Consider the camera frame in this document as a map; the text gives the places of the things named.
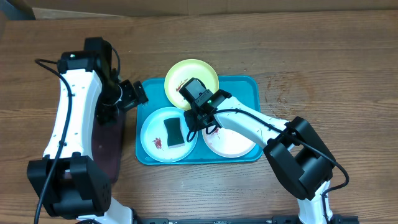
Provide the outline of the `green sponge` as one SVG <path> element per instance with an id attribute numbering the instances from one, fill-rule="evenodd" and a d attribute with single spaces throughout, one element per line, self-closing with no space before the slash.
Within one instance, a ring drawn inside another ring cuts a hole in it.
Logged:
<path id="1" fill-rule="evenodd" d="M 164 125 L 167 130 L 167 146 L 169 148 L 180 147 L 185 144 L 180 118 L 168 118 L 164 120 Z"/>

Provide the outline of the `light blue plate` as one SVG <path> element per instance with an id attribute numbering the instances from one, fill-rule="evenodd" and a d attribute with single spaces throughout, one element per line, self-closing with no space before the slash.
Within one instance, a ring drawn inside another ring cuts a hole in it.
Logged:
<path id="1" fill-rule="evenodd" d="M 164 120 L 180 118 L 182 135 L 185 144 L 180 147 L 167 146 L 167 130 Z M 183 110 L 175 107 L 165 107 L 151 113 L 144 121 L 140 131 L 141 145 L 136 147 L 136 157 L 145 165 L 178 164 L 193 152 L 197 137 L 187 141 L 189 128 L 183 117 Z"/>

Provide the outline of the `yellow-green rimmed plate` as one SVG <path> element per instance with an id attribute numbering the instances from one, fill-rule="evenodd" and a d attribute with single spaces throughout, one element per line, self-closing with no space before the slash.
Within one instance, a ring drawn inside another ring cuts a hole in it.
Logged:
<path id="1" fill-rule="evenodd" d="M 182 110 L 189 110 L 187 100 L 178 92 L 191 78 L 197 78 L 215 93 L 219 89 L 219 80 L 215 70 L 206 62 L 197 59 L 186 59 L 176 63 L 165 77 L 165 93 L 169 101 Z"/>

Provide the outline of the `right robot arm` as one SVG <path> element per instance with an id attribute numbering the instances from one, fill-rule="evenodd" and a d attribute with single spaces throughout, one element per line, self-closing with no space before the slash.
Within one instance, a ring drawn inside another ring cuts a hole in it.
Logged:
<path id="1" fill-rule="evenodd" d="M 212 93 L 197 78 L 186 82 L 179 93 L 191 108 L 184 113 L 189 127 L 187 141 L 204 129 L 235 131 L 262 147 L 280 184 L 297 200 L 301 223 L 331 223 L 328 194 L 333 168 L 340 165 L 312 128 L 301 117 L 288 122 L 262 114 L 231 93 Z"/>

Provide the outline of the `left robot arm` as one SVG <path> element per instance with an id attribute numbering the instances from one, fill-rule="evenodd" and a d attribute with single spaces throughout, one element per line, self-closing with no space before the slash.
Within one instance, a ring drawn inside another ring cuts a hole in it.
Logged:
<path id="1" fill-rule="evenodd" d="M 77 223 L 139 223 L 136 212 L 111 195 L 111 180 L 95 162 L 93 146 L 120 144 L 127 111 L 148 98 L 141 82 L 119 78 L 115 48 L 101 37 L 85 39 L 81 51 L 36 63 L 60 80 L 52 136 L 27 178 L 39 200 L 37 211 Z"/>

